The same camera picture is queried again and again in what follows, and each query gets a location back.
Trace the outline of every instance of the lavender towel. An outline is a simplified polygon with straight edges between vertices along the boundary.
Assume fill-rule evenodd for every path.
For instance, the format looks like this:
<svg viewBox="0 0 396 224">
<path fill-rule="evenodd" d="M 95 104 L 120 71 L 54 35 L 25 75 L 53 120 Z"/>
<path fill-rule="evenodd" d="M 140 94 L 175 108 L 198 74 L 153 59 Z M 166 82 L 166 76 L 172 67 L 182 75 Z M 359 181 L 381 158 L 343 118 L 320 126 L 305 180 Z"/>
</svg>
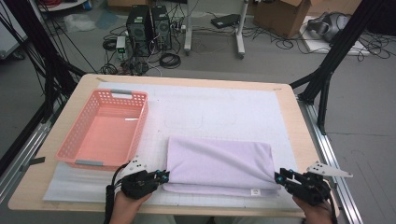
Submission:
<svg viewBox="0 0 396 224">
<path fill-rule="evenodd" d="M 169 138 L 163 188 L 178 193 L 234 196 L 277 195 L 271 147 L 240 142 L 173 136 Z"/>
</svg>

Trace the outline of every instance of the gray floor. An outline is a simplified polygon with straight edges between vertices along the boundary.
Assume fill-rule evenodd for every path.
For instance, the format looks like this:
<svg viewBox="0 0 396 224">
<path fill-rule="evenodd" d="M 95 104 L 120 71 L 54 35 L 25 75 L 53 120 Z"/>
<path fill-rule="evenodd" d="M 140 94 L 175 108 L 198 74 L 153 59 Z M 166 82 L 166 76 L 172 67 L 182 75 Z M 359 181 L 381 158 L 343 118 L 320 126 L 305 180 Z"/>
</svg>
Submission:
<svg viewBox="0 0 396 224">
<path fill-rule="evenodd" d="M 93 21 L 99 21 L 103 13 L 102 9 L 87 12 Z M 210 16 L 196 19 L 196 23 L 210 26 L 209 19 Z M 70 37 L 98 69 L 104 63 L 102 37 L 124 23 L 124 18 L 118 18 L 105 30 L 72 33 Z M 247 18 L 247 26 L 250 25 L 251 18 Z M 92 69 L 72 45 L 67 44 L 64 36 L 63 40 L 71 63 L 91 72 Z M 235 53 L 233 36 L 196 33 L 191 55 L 187 57 L 183 51 L 179 53 L 181 66 L 176 70 L 161 67 L 160 70 L 163 77 L 291 83 L 315 71 L 325 57 L 316 53 L 302 54 L 296 46 L 280 49 L 268 35 L 259 35 L 254 40 L 245 38 L 245 48 L 245 59 L 240 60 Z M 388 48 L 396 52 L 395 43 Z M 346 182 L 364 223 L 394 223 L 396 218 L 396 193 L 393 190 L 396 176 L 392 172 L 396 160 L 395 69 L 394 56 L 386 60 L 369 56 L 363 62 L 359 62 L 356 56 L 347 56 L 332 78 L 326 129 L 341 168 L 354 174 Z M 2 61 L 0 71 L 2 156 L 41 105 L 43 95 L 28 60 Z M 147 73 L 151 77 L 159 75 L 155 69 Z M 103 220 L 103 214 L 97 213 L 10 211 L 7 198 L 0 205 L 0 214 L 1 223 L 53 223 L 55 218 L 57 223 L 97 223 Z M 191 222 L 191 217 L 178 217 L 177 220 L 178 223 Z M 194 220 L 205 223 L 205 217 Z"/>
</svg>

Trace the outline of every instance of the basket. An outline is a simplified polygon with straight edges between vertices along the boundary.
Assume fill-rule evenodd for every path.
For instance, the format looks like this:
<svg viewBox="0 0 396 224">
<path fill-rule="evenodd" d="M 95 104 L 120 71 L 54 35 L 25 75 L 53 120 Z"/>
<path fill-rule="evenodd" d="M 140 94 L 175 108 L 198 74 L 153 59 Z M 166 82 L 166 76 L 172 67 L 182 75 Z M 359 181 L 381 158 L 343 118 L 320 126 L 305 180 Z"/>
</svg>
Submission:
<svg viewBox="0 0 396 224">
<path fill-rule="evenodd" d="M 72 167 L 114 171 L 134 157 L 146 121 L 148 95 L 97 89 L 56 154 Z"/>
</svg>

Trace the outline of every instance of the white label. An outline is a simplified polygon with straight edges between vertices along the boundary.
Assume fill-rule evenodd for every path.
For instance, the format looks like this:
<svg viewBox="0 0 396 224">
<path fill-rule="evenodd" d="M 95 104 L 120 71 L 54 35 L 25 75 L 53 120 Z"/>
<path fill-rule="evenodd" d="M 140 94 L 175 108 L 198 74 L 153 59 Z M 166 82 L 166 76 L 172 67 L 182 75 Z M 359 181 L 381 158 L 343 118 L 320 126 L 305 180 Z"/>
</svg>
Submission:
<svg viewBox="0 0 396 224">
<path fill-rule="evenodd" d="M 251 196 L 260 196 L 262 195 L 262 191 L 260 189 L 251 189 Z"/>
</svg>

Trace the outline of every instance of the folded towel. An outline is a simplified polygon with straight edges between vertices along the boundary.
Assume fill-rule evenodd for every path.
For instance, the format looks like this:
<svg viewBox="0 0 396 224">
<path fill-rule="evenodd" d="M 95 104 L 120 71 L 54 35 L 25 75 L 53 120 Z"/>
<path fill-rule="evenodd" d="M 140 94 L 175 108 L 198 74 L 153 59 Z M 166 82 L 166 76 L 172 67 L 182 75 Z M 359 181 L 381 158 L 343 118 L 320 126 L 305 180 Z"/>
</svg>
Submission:
<svg viewBox="0 0 396 224">
<path fill-rule="evenodd" d="M 173 192 L 268 196 L 280 189 L 271 146 L 261 142 L 173 136 L 166 169 L 163 188 Z"/>
</svg>

